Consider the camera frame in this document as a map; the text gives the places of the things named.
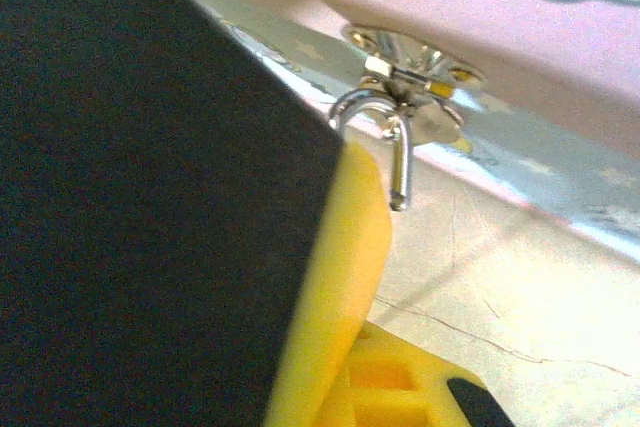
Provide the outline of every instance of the black foam pad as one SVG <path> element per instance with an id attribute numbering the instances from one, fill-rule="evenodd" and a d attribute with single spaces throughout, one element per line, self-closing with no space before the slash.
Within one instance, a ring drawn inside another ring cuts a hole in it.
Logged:
<path id="1" fill-rule="evenodd" d="M 488 390 L 461 378 L 449 379 L 447 386 L 471 427 L 514 427 Z"/>
<path id="2" fill-rule="evenodd" d="M 189 0 L 2 0 L 3 425 L 259 425 L 341 140 Z"/>

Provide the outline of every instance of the shiny metal hardware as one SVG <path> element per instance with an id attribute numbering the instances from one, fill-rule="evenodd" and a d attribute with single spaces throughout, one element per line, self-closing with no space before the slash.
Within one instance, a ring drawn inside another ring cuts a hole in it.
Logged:
<path id="1" fill-rule="evenodd" d="M 392 210 L 400 212 L 409 206 L 413 142 L 407 117 L 397 109 L 395 100 L 374 89 L 357 89 L 342 96 L 329 112 L 330 125 L 344 136 L 347 124 L 361 112 L 382 114 L 393 141 L 393 171 L 391 173 Z"/>
<path id="2" fill-rule="evenodd" d="M 458 88 L 482 89 L 485 78 L 474 67 L 407 35 L 357 25 L 343 34 L 368 57 L 359 88 L 338 99 L 329 122 L 344 135 L 357 114 L 382 116 L 382 137 L 394 145 L 390 206 L 405 210 L 414 146 L 440 142 L 471 151 L 451 99 Z"/>

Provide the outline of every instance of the crack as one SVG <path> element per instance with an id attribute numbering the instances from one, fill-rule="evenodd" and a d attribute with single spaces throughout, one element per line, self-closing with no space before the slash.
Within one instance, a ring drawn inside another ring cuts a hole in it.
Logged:
<path id="1" fill-rule="evenodd" d="M 472 338 L 474 340 L 477 340 L 479 342 L 482 342 L 484 344 L 490 345 L 490 346 L 494 347 L 495 349 L 497 349 L 497 350 L 499 350 L 501 352 L 509 354 L 509 355 L 511 355 L 511 356 L 513 356 L 513 357 L 515 357 L 517 359 L 524 360 L 525 362 L 530 362 L 530 363 L 533 363 L 533 364 L 546 364 L 546 363 L 557 363 L 557 362 L 570 363 L 570 364 L 587 364 L 587 365 L 593 365 L 595 367 L 600 367 L 600 368 L 603 368 L 603 369 L 607 369 L 607 370 L 609 370 L 611 372 L 614 372 L 616 374 L 623 375 L 624 377 L 638 378 L 633 374 L 630 374 L 628 372 L 624 372 L 624 371 L 622 371 L 620 369 L 617 369 L 615 367 L 612 367 L 610 365 L 601 364 L 600 362 L 593 362 L 591 360 L 547 359 L 547 358 L 544 358 L 544 357 L 533 357 L 533 356 L 531 356 L 529 354 L 526 354 L 524 352 L 520 352 L 517 349 L 509 349 L 507 347 L 504 347 L 504 346 L 498 344 L 497 342 L 494 342 L 492 340 L 486 339 L 486 338 L 484 338 L 482 336 L 473 334 L 471 332 L 467 332 L 466 330 L 461 329 L 460 327 L 456 327 L 455 325 L 450 324 L 449 322 L 447 322 L 445 320 L 442 320 L 442 319 L 439 319 L 438 317 L 435 317 L 433 315 L 427 314 L 426 312 L 424 312 L 419 307 L 415 307 L 414 306 L 413 308 L 401 308 L 401 307 L 398 307 L 398 306 L 394 305 L 391 301 L 383 299 L 383 298 L 381 298 L 381 297 L 379 297 L 377 295 L 376 295 L 376 300 L 378 302 L 380 302 L 381 304 L 384 304 L 384 305 L 386 305 L 388 307 L 391 307 L 394 310 L 399 310 L 399 311 L 402 311 L 402 312 L 406 312 L 406 313 L 409 313 L 409 314 L 413 314 L 413 315 L 417 315 L 417 316 L 420 316 L 420 317 L 425 317 L 427 319 L 433 320 L 434 322 L 437 322 L 438 324 L 443 325 L 444 327 L 447 327 L 447 328 L 449 328 L 451 330 L 459 332 L 462 335 L 470 337 L 470 338 Z"/>
<path id="2" fill-rule="evenodd" d="M 411 306 L 415 305 L 420 299 L 422 299 L 427 293 L 433 292 L 439 289 L 441 286 L 449 282 L 454 276 L 459 275 L 461 271 L 464 271 L 465 267 L 472 262 L 477 262 L 479 259 L 490 255 L 496 249 L 498 249 L 503 243 L 510 241 L 519 235 L 523 229 L 531 223 L 533 219 L 531 213 L 525 213 L 523 217 L 517 217 L 514 221 L 511 221 L 508 225 L 503 225 L 503 230 L 498 235 L 492 235 L 490 238 L 484 239 L 479 245 L 473 246 L 471 249 L 460 253 L 460 249 L 454 249 L 456 264 L 449 264 L 446 270 L 440 274 L 427 279 L 422 285 L 420 285 L 415 291 L 408 294 L 404 299 L 398 301 L 396 306 Z M 378 322 L 390 322 L 394 319 L 394 312 L 388 310 L 383 314 Z"/>
<path id="3" fill-rule="evenodd" d="M 498 313 L 493 309 L 493 307 L 491 307 L 491 304 L 489 304 L 489 302 L 487 302 L 485 299 L 482 299 L 482 301 L 484 302 L 484 305 L 486 305 L 486 306 L 487 306 L 487 308 L 491 311 L 491 313 L 492 313 L 493 315 L 495 315 L 495 316 L 496 316 L 496 319 L 499 319 L 499 318 L 500 318 L 500 316 L 499 316 L 499 315 L 498 315 Z"/>
<path id="4" fill-rule="evenodd" d="M 489 227 L 489 224 L 487 223 L 485 217 L 478 210 L 476 201 L 473 199 L 473 197 L 471 197 L 471 194 L 469 193 L 469 189 L 464 185 L 462 185 L 461 187 L 462 187 L 461 191 L 464 194 L 464 197 L 467 200 L 467 203 L 471 207 L 471 210 L 472 210 L 471 217 L 480 224 L 480 228 L 482 232 L 485 232 L 485 233 L 490 232 L 492 229 Z"/>

